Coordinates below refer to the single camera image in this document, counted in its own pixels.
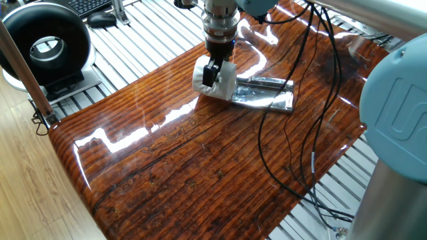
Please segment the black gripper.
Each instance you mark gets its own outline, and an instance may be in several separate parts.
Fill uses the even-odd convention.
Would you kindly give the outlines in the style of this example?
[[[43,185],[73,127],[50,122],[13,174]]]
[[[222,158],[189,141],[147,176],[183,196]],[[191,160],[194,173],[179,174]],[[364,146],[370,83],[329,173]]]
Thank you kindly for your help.
[[[233,54],[236,40],[226,42],[214,41],[212,38],[205,39],[205,47],[210,54],[207,65],[203,67],[202,83],[205,86],[212,87],[222,68],[222,60],[229,61]]]

